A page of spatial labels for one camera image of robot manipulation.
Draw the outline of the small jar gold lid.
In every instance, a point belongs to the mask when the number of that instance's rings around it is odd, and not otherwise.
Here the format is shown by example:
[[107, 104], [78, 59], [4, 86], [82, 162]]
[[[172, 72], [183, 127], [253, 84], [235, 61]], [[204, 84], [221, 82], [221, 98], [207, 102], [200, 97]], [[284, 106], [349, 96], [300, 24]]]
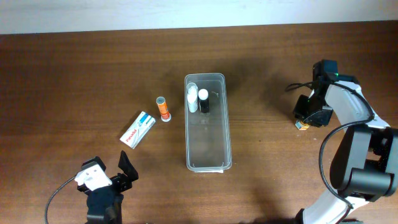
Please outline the small jar gold lid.
[[298, 130], [300, 130], [300, 131], [304, 131], [304, 130], [307, 130], [307, 129], [310, 127], [310, 125], [307, 124], [307, 123], [304, 123], [303, 121], [296, 120], [296, 122], [295, 122], [295, 127], [296, 127]]

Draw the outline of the orange effervescent tablet tube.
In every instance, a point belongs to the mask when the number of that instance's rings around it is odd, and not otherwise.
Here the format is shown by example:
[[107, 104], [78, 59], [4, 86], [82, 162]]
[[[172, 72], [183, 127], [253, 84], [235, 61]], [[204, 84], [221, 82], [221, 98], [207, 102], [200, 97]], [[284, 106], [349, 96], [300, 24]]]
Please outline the orange effervescent tablet tube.
[[163, 122], [169, 122], [172, 118], [169, 109], [167, 107], [166, 100], [163, 96], [159, 96], [156, 99], [156, 104], [160, 112], [160, 118]]

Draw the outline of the clear plastic container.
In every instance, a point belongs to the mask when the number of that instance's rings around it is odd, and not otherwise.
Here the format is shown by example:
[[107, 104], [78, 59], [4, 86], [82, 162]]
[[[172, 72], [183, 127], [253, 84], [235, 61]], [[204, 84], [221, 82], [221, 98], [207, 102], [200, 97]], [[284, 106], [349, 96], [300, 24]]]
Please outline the clear plastic container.
[[[184, 85], [187, 167], [193, 172], [223, 173], [232, 166], [225, 77], [221, 73], [189, 74]], [[190, 111], [188, 89], [191, 86], [208, 91], [209, 112]]]

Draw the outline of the white spray bottle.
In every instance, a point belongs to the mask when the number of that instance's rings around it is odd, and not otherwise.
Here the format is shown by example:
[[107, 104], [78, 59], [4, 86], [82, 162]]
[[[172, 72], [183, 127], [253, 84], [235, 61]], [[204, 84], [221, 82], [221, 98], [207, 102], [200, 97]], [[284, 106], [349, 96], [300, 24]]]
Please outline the white spray bottle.
[[188, 110], [194, 113], [198, 109], [198, 87], [195, 83], [190, 82], [187, 85], [187, 103]]

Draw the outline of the dark bottle white cap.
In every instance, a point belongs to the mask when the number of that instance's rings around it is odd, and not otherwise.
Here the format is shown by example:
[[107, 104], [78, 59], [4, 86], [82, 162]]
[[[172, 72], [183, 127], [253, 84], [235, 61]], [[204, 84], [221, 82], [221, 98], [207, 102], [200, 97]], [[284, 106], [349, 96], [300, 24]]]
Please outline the dark bottle white cap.
[[200, 111], [202, 113], [208, 113], [210, 111], [209, 93], [206, 89], [202, 88], [198, 92], [198, 102]]

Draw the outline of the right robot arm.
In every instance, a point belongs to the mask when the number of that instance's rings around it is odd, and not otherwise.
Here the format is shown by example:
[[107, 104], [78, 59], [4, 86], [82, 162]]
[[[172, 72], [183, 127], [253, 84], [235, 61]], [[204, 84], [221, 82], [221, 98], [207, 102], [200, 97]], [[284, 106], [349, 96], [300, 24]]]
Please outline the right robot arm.
[[315, 75], [304, 85], [312, 93], [299, 97], [298, 121], [314, 126], [311, 116], [335, 113], [340, 126], [320, 146], [318, 167], [326, 190], [294, 222], [341, 223], [359, 207], [396, 192], [397, 130], [375, 113], [355, 77]]

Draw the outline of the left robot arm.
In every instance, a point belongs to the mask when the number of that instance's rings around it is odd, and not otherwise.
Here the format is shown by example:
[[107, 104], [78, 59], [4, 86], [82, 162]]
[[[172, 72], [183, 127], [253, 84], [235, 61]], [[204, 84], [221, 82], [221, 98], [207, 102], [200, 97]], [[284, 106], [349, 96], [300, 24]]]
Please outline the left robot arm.
[[74, 181], [78, 184], [77, 190], [87, 195], [88, 223], [122, 222], [122, 193], [132, 188], [139, 174], [124, 151], [120, 153], [118, 167], [122, 172], [108, 177], [105, 164], [96, 156], [84, 162], [81, 171], [76, 174]]

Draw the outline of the white Panadol medicine box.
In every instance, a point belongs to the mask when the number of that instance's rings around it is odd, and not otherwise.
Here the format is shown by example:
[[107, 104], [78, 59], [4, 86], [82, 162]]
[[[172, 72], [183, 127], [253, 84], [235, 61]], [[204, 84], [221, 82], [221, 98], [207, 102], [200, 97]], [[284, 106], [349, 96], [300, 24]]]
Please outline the white Panadol medicine box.
[[134, 122], [119, 138], [119, 140], [129, 146], [131, 149], [135, 149], [142, 140], [142, 138], [155, 124], [155, 122], [156, 120], [154, 119], [154, 117], [152, 117], [145, 111], [141, 111], [139, 116], [134, 120]]

